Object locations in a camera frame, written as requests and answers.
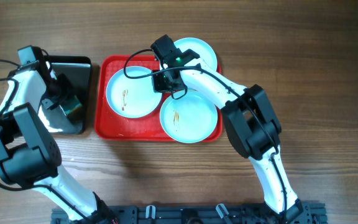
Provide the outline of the green yellow sponge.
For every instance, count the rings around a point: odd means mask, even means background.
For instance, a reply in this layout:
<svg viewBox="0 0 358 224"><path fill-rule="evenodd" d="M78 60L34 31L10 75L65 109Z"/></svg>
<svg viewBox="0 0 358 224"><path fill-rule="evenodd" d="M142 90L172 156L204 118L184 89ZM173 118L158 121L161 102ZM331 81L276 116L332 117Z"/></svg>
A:
<svg viewBox="0 0 358 224"><path fill-rule="evenodd" d="M78 110L80 110L83 105L81 103L81 101L78 99L78 97L76 95L73 95L67 99L65 99L61 104L60 104L63 112L68 116Z"/></svg>

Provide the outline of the light blue plate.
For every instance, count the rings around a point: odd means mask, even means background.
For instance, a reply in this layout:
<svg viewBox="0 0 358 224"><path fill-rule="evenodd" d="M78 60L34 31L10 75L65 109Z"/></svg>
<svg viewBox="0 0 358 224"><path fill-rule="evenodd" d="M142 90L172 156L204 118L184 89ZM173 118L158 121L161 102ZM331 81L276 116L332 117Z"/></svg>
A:
<svg viewBox="0 0 358 224"><path fill-rule="evenodd" d="M218 60L213 48L201 39L186 37L175 42L164 35L157 39L150 48L160 61L162 69L196 66L201 63L217 71Z"/></svg>
<svg viewBox="0 0 358 224"><path fill-rule="evenodd" d="M200 92L178 91L163 102L159 118L169 137L191 144L203 141L213 133L218 123L218 111Z"/></svg>
<svg viewBox="0 0 358 224"><path fill-rule="evenodd" d="M150 114L162 99L162 93L154 92L152 77L130 79L123 69L110 78L105 96L109 107L125 118L141 118Z"/></svg>

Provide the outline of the light blue plate bottom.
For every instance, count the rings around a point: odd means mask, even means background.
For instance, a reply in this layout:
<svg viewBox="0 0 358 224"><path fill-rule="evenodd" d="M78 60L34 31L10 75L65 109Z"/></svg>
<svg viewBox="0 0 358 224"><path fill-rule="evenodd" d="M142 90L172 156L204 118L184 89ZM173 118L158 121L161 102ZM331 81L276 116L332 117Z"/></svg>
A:
<svg viewBox="0 0 358 224"><path fill-rule="evenodd" d="M213 133L218 123L218 111L200 92L178 91L163 102L159 118L169 137L191 144L203 141Z"/></svg>

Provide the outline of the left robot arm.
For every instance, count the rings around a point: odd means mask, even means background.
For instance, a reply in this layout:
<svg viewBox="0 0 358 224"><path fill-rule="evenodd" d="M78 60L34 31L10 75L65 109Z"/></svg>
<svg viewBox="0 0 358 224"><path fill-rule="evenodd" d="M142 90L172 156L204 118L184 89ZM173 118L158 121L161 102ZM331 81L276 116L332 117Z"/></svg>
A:
<svg viewBox="0 0 358 224"><path fill-rule="evenodd" d="M21 62L4 78L9 88L0 105L0 188L40 192L71 223L117 223L105 202L64 168L58 145L38 116L41 108L73 116L83 107L77 90L65 74L55 73L44 49L28 45L18 54Z"/></svg>

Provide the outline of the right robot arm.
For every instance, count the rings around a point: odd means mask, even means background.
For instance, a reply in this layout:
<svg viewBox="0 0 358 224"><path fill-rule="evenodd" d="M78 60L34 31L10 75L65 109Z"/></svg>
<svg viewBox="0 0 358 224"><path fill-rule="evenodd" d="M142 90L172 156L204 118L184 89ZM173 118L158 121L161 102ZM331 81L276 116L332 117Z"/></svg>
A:
<svg viewBox="0 0 358 224"><path fill-rule="evenodd" d="M264 89L245 87L211 68L193 49L181 50L167 35L151 46L161 70L153 73L154 88L162 92L191 88L203 94L223 117L231 146L249 159L264 191L266 205L280 223L302 212L283 166L279 135L282 127Z"/></svg>

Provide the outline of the black rectangular water tray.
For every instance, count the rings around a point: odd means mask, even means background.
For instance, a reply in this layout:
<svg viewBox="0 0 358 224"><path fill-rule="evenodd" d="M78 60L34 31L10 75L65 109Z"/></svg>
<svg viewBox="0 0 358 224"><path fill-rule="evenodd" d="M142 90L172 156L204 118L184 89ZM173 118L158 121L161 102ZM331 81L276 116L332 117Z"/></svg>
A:
<svg viewBox="0 0 358 224"><path fill-rule="evenodd" d="M80 134L84 131L86 123L86 110L88 105L89 89L93 66L91 60L84 56L57 56L51 55L51 76L56 79L64 73L73 85L73 95L81 101L83 107L66 115L61 106L52 110L40 104L38 116L50 133Z"/></svg>

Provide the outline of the red plastic tray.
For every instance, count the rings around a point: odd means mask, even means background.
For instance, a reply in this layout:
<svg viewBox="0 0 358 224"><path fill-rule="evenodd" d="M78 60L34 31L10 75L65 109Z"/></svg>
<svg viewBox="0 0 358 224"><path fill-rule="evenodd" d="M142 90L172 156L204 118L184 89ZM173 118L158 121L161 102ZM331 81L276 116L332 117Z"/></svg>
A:
<svg viewBox="0 0 358 224"><path fill-rule="evenodd" d="M142 118L119 116L108 105L106 88L109 80L123 68L128 55L111 55L101 65L94 129L99 137L115 141L172 142L160 124L160 108Z"/></svg>

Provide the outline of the light blue plate top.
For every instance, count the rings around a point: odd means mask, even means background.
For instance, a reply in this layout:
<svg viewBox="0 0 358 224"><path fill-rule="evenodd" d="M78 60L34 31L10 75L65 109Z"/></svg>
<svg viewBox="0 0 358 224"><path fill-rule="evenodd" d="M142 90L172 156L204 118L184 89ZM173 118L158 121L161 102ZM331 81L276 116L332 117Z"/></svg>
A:
<svg viewBox="0 0 358 224"><path fill-rule="evenodd" d="M160 61L162 69L196 66L201 63L217 71L218 60L213 48L201 39L186 37L175 42L164 35L157 39L150 48Z"/></svg>

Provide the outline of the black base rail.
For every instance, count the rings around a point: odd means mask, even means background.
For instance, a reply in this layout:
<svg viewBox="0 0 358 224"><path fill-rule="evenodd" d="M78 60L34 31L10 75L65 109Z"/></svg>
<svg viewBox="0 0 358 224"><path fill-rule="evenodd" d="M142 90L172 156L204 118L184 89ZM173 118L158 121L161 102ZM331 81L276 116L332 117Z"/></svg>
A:
<svg viewBox="0 0 358 224"><path fill-rule="evenodd" d="M302 202L302 211L289 223L328 223L325 204ZM226 206L220 215L217 206L148 207L110 206L116 223L279 223L273 211L263 203ZM53 209L50 223L73 223L61 209Z"/></svg>

